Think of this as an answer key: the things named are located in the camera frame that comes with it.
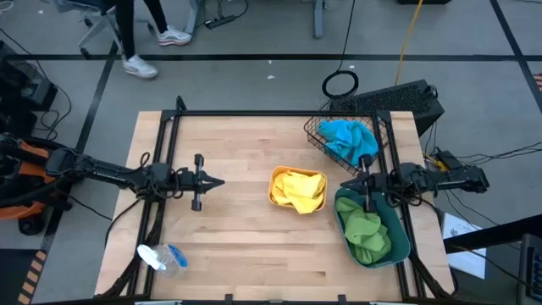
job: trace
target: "plastic bottle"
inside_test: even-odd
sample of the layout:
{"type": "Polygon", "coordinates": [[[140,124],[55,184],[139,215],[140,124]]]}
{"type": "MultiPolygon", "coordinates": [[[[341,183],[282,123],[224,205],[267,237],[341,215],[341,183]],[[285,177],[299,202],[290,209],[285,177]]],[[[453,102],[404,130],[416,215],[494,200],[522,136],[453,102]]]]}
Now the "plastic bottle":
{"type": "Polygon", "coordinates": [[[188,267],[188,262],[179,248],[168,243],[154,247],[139,245],[137,253],[145,263],[168,277],[180,275],[188,267]]]}

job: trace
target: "metal basket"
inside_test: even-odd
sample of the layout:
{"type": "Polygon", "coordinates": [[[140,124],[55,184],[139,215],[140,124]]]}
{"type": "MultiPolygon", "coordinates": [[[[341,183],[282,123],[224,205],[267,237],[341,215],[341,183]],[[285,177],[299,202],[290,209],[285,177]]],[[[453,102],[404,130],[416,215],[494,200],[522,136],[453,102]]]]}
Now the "metal basket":
{"type": "MultiPolygon", "coordinates": [[[[326,103],[321,110],[325,111],[329,108],[330,105],[329,101],[326,103]]],[[[344,120],[355,120],[362,122],[373,134],[374,134],[374,119],[377,119],[377,116],[375,114],[353,114],[351,111],[351,107],[355,108],[353,105],[347,105],[344,104],[345,111],[344,114],[337,115],[337,109],[333,112],[333,115],[319,115],[319,116],[313,116],[311,117],[308,122],[305,123],[304,129],[307,133],[307,139],[308,141],[313,144],[317,149],[328,155],[332,160],[334,160],[338,165],[340,165],[342,168],[346,169],[349,173],[352,175],[357,175],[360,170],[362,170],[359,166],[352,165],[352,157],[349,156],[348,158],[342,158],[337,153],[333,152],[332,150],[328,149],[325,144],[328,142],[322,135],[318,133],[318,127],[322,123],[322,121],[333,121],[337,119],[344,119],[344,120]]],[[[387,132],[385,132],[385,122],[379,121],[379,128],[380,128],[380,134],[381,134],[381,142],[379,143],[379,147],[382,147],[381,149],[384,149],[388,146],[388,136],[387,132]]]]}

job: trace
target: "white paper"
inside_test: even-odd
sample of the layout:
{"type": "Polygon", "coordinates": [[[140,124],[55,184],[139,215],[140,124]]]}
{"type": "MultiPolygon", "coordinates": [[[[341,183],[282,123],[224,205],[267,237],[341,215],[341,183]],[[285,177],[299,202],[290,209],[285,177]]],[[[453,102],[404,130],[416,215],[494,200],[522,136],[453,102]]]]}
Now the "white paper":
{"type": "MultiPolygon", "coordinates": [[[[445,213],[442,238],[450,238],[462,234],[474,232],[482,228],[477,225],[470,225],[467,221],[457,218],[454,215],[445,213]]],[[[476,253],[485,256],[486,248],[475,250],[476,253]]],[[[459,252],[448,254],[448,263],[454,269],[461,270],[470,275],[485,278],[485,259],[470,252],[459,252]]]]}

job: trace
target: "person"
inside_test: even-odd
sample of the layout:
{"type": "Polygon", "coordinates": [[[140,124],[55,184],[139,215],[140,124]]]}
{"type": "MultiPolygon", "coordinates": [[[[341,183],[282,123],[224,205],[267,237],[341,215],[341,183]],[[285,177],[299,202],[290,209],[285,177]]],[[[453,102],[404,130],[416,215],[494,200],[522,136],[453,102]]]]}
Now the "person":
{"type": "MultiPolygon", "coordinates": [[[[114,1],[116,6],[117,24],[119,25],[120,36],[122,38],[122,48],[124,49],[124,56],[122,60],[124,71],[143,79],[151,79],[155,77],[158,74],[158,70],[136,54],[136,47],[134,44],[134,0],[112,1],[114,1]]],[[[168,25],[163,14],[160,0],[144,1],[151,12],[152,18],[156,23],[156,27],[158,28],[158,45],[181,46],[190,42],[192,38],[190,34],[176,30],[173,26],[168,25]]]]}

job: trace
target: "power strip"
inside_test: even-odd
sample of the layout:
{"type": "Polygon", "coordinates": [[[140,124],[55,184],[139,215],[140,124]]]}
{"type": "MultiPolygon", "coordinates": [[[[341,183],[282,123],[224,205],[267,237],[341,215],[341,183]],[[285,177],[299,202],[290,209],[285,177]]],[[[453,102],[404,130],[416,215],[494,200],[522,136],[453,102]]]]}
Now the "power strip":
{"type": "Polygon", "coordinates": [[[211,29],[214,29],[214,28],[217,28],[221,25],[225,25],[225,24],[228,24],[230,23],[231,21],[237,19],[237,17],[235,17],[234,15],[230,15],[230,16],[227,16],[227,17],[224,17],[222,19],[215,19],[214,21],[211,21],[211,20],[207,20],[205,21],[205,26],[211,30],[211,29]]]}

